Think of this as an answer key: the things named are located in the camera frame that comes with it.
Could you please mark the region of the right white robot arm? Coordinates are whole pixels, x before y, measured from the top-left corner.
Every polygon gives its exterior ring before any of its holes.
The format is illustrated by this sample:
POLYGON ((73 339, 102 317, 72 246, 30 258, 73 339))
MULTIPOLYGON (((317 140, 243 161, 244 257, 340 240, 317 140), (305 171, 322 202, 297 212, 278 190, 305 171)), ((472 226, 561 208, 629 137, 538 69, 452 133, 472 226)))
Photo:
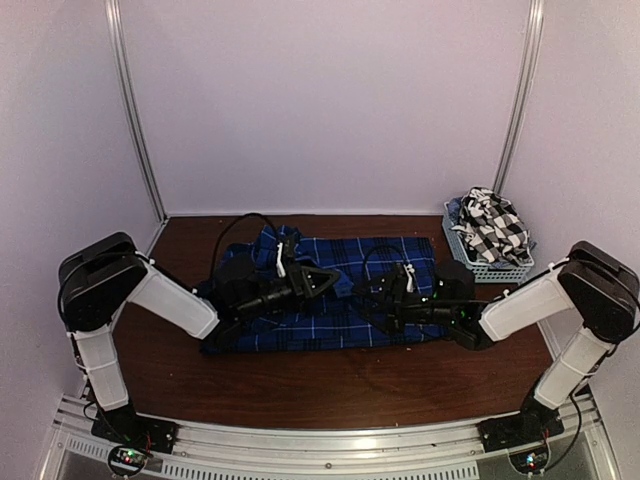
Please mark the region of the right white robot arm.
POLYGON ((432 291, 418 292, 413 269, 396 263, 353 289, 360 316, 388 336, 408 325, 440 325, 465 349, 480 351, 560 312, 574 310, 581 326, 532 387, 513 419, 519 440, 535 440, 557 410, 601 361, 639 328, 639 277, 587 241, 562 260, 490 301, 475 296, 474 273, 450 259, 438 264, 432 291))

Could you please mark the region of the blue plaid long sleeve shirt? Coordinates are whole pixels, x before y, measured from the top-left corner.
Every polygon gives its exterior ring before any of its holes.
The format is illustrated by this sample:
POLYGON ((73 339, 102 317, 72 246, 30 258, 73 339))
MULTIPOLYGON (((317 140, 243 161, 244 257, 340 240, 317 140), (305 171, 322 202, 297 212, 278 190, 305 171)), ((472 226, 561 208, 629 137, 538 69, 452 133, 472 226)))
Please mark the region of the blue plaid long sleeve shirt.
POLYGON ((302 234, 294 227, 281 226, 278 233, 266 226, 251 243, 234 243, 222 254, 221 263, 246 254, 265 280, 275 275, 276 240, 296 241, 296 260, 312 267, 336 269, 341 279, 336 285, 298 313, 294 308, 258 316, 242 327, 238 339, 225 346, 211 341, 200 344, 204 355, 261 353, 276 351, 322 351, 411 345, 443 338, 447 329, 438 325, 408 325, 388 336, 363 320, 353 307, 352 288, 391 270, 406 260, 416 269, 415 291, 429 295, 433 290, 436 256, 426 237, 372 237, 325 239, 302 234))

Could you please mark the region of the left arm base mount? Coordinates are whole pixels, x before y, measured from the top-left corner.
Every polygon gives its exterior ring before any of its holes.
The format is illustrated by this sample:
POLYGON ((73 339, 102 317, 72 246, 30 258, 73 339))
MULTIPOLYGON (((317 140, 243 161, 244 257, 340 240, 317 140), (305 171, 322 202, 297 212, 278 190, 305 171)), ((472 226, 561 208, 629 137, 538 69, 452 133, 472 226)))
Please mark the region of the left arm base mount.
POLYGON ((99 403, 96 406, 93 436, 146 452, 173 452, 178 432, 176 422, 139 415, 131 400, 111 410, 99 403))

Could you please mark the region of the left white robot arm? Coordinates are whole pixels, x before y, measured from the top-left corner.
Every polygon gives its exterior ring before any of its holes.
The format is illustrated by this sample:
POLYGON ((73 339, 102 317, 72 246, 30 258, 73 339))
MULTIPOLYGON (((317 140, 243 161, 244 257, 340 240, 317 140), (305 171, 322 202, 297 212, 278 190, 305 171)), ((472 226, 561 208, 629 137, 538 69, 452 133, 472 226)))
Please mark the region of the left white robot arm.
POLYGON ((216 348, 235 343, 265 315, 304 310, 331 292, 340 280, 278 242, 269 273, 239 254, 217 267, 209 281, 187 287, 133 239, 116 232, 66 257, 58 267, 58 314, 73 342, 80 369, 106 429, 123 444, 137 442, 144 424, 132 406, 119 363, 114 333, 123 313, 145 311, 186 335, 216 348))

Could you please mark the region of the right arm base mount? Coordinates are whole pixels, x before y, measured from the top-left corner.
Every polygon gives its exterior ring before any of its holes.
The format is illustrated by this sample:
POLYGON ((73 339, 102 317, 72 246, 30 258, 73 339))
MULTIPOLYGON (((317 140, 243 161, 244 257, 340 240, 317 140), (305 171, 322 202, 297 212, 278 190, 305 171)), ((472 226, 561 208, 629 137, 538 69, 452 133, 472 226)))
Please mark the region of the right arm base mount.
POLYGON ((485 452, 542 442, 565 431, 558 408, 540 403, 534 390, 528 392, 518 412, 483 420, 477 429, 485 452))

